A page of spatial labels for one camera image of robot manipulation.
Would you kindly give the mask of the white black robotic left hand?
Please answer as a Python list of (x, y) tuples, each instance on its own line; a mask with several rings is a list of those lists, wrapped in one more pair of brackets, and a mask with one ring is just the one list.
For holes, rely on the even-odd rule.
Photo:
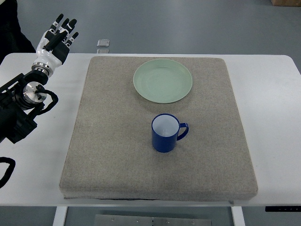
[(63, 20), (60, 14), (43, 34), (37, 49), (32, 69), (43, 72), (51, 77), (56, 68), (62, 66), (70, 52), (70, 47), (78, 37), (78, 32), (73, 32), (77, 23), (76, 19)]

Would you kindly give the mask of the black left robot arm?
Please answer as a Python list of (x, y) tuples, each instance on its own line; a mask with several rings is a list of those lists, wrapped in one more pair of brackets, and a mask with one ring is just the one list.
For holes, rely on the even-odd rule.
[(17, 143), (37, 127), (35, 117), (50, 111), (58, 96), (44, 88), (53, 74), (42, 66), (19, 74), (0, 88), (0, 140)]

